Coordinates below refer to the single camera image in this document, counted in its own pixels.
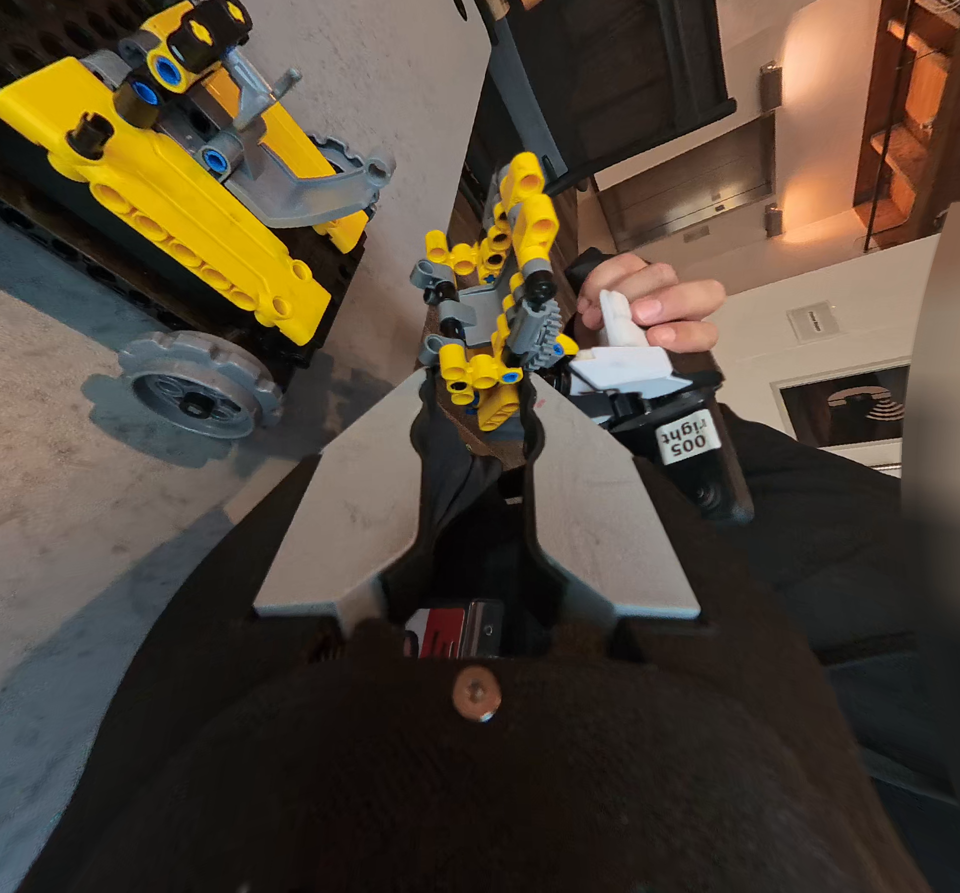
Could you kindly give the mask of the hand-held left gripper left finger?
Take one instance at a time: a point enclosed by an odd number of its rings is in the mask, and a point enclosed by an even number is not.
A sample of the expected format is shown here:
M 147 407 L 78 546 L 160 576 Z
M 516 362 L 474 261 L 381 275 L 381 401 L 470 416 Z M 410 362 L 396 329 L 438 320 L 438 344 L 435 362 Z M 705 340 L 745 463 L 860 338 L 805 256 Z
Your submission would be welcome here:
M 425 412 L 421 388 L 425 367 L 320 452 L 253 598 L 260 617 L 320 614 L 351 636 L 389 614 L 383 575 L 414 550 L 421 528 L 421 455 L 410 437 Z

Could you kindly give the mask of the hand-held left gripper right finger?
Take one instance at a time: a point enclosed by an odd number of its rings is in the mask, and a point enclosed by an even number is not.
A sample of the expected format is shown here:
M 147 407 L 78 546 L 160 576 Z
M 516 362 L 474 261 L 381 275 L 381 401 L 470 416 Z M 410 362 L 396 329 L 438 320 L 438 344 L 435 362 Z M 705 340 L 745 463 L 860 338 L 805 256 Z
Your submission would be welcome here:
M 542 374 L 522 386 L 525 541 L 552 623 L 695 623 L 703 606 L 634 455 Z

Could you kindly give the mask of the yellow grey toy brick assembly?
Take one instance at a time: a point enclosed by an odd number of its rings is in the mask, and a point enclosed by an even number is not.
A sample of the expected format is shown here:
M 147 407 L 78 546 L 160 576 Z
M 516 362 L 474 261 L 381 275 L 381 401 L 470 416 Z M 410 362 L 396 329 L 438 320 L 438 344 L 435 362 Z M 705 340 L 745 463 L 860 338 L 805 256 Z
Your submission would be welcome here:
M 479 431 L 497 431 L 519 412 L 525 374 L 552 372 L 578 356 L 557 301 L 557 233 L 538 158 L 516 154 L 491 179 L 484 238 L 450 245 L 433 228 L 410 270 L 438 320 L 417 362 L 438 372 L 453 407 L 478 412 Z

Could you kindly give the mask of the yellow black toy brick vehicle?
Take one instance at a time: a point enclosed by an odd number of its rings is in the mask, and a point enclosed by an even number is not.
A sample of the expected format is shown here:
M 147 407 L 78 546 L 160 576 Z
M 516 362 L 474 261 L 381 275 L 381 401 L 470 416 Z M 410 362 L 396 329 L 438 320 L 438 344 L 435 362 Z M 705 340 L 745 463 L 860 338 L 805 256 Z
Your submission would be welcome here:
M 216 443 L 282 422 L 396 169 L 308 133 L 252 31 L 244 0 L 3 0 L 3 221 L 160 323 L 123 382 Z

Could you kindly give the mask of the person's right forearm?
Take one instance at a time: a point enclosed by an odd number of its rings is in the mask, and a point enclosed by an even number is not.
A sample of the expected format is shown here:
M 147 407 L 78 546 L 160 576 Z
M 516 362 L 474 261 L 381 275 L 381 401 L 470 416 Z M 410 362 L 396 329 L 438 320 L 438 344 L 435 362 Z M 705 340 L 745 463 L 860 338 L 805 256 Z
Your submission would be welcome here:
M 756 518 L 724 535 L 749 556 L 820 664 L 920 650 L 903 478 L 810 447 L 722 403 Z

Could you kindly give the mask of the person's right hand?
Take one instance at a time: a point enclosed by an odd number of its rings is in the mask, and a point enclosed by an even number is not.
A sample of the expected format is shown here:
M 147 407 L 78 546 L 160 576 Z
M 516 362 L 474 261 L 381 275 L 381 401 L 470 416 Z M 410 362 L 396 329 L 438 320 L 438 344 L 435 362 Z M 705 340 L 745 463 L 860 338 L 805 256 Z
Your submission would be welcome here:
M 637 253 L 603 256 L 586 277 L 572 334 L 580 349 L 600 344 L 607 289 L 627 297 L 631 320 L 643 327 L 652 349 L 676 356 L 718 349 L 722 329 L 710 316 L 727 301 L 727 289 L 718 277 L 680 280 L 671 264 L 649 264 Z

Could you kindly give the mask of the red white card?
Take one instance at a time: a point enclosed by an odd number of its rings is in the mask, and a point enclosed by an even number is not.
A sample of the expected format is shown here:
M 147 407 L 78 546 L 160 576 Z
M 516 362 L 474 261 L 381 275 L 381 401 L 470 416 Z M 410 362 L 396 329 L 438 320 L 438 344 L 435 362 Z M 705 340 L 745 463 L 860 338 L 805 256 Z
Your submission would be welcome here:
M 496 598 L 438 602 L 403 623 L 410 659 L 496 659 L 501 657 L 505 606 Z

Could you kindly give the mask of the framed wall picture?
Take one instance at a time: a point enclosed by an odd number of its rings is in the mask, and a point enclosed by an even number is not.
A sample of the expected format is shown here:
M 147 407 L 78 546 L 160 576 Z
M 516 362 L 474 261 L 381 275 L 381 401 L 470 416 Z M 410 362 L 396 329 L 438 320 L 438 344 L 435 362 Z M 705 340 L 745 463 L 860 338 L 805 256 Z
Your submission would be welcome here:
M 800 445 L 903 443 L 908 372 L 908 362 L 871 372 L 833 372 L 816 382 L 776 386 L 776 392 Z

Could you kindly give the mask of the white wall sign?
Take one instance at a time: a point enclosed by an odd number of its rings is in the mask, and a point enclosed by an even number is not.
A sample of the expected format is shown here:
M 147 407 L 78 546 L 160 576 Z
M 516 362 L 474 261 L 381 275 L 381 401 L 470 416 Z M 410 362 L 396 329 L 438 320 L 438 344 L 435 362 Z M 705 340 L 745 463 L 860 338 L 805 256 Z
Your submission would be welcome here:
M 789 311 L 787 323 L 789 323 L 798 344 L 816 344 L 816 340 L 827 340 L 827 338 L 843 334 L 836 306 L 825 300 Z

